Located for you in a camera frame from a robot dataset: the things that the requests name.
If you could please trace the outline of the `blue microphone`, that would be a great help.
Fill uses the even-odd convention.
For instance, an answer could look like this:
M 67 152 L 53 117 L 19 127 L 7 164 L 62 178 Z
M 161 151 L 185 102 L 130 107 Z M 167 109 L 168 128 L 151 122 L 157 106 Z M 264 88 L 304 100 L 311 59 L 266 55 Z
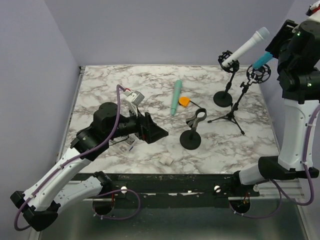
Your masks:
M 253 63 L 252 68 L 254 70 L 259 69 L 273 58 L 270 52 L 265 52 L 256 62 Z

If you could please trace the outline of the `black round-base microphone stand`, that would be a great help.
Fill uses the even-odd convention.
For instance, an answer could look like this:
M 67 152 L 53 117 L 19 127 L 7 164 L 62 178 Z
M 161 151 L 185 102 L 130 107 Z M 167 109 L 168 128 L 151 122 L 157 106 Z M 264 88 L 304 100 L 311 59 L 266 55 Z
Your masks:
M 207 117 L 207 110 L 205 108 L 199 108 L 195 111 L 194 116 L 185 120 L 186 124 L 190 127 L 190 130 L 184 131 L 179 138 L 180 144 L 187 150 L 195 150 L 201 144 L 201 136 L 197 132 L 198 124 L 204 121 Z

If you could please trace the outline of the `mint green microphone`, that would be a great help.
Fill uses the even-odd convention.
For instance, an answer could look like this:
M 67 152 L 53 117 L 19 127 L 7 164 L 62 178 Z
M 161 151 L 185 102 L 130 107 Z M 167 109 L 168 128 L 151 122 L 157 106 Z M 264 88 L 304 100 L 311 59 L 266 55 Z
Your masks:
M 172 96 L 172 101 L 170 106 L 171 116 L 174 116 L 176 114 L 177 106 L 178 106 L 179 98 L 181 94 L 181 89 L 182 89 L 182 80 L 178 79 L 175 81 L 174 87 L 173 87 L 173 96 Z

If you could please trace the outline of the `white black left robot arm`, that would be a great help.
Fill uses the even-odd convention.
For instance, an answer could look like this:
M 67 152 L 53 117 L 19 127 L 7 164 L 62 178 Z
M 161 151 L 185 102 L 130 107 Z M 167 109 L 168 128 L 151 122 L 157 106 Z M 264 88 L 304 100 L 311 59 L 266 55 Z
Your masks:
M 129 117 L 120 114 L 113 102 L 100 105 L 89 127 L 80 130 L 61 159 L 37 183 L 25 191 L 15 191 L 10 199 L 28 226 L 37 232 L 49 227 L 59 213 L 73 203 L 89 197 L 107 197 L 114 183 L 102 171 L 74 187 L 66 184 L 82 169 L 109 148 L 114 138 L 134 134 L 147 144 L 168 136 L 168 132 L 153 122 L 151 115 L 139 113 Z

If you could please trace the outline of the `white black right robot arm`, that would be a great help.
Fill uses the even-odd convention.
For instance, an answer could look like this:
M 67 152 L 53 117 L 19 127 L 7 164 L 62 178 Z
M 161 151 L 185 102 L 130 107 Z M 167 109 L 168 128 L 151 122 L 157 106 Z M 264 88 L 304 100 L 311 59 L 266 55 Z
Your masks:
M 277 59 L 279 85 L 284 99 L 285 126 L 278 156 L 262 156 L 258 163 L 232 176 L 230 191 L 241 196 L 264 180 L 314 179 L 314 125 L 320 109 L 320 22 L 300 24 L 286 20 L 265 49 Z

